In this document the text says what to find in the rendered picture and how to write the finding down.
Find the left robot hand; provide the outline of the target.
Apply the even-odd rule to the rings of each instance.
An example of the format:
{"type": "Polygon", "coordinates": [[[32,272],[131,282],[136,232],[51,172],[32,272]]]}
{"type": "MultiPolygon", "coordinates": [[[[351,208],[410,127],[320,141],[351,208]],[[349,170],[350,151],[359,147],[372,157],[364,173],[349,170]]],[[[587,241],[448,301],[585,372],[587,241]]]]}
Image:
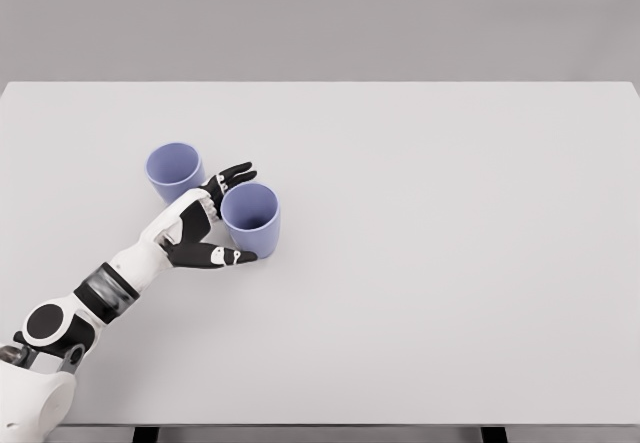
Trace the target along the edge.
{"type": "Polygon", "coordinates": [[[169,264],[179,268],[219,269],[251,263],[256,253],[206,243],[205,237],[221,220],[226,193],[257,176],[250,162],[227,168],[191,188],[167,206],[141,233],[143,241],[158,245],[169,264]]]}

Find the lavender blue cup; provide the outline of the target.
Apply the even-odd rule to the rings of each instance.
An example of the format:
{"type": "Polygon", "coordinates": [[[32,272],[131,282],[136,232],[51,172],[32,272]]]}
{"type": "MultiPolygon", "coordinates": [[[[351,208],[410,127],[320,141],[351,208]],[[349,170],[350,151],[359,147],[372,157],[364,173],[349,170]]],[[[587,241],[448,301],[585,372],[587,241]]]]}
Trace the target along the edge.
{"type": "Polygon", "coordinates": [[[220,211],[239,249],[253,252],[259,259],[275,251],[281,211],[279,198],[270,187],[259,182],[242,183],[225,194],[220,211]]]}
{"type": "Polygon", "coordinates": [[[170,142],[154,149],[144,165],[147,179],[165,204],[205,181],[200,153],[184,142],[170,142]]]}

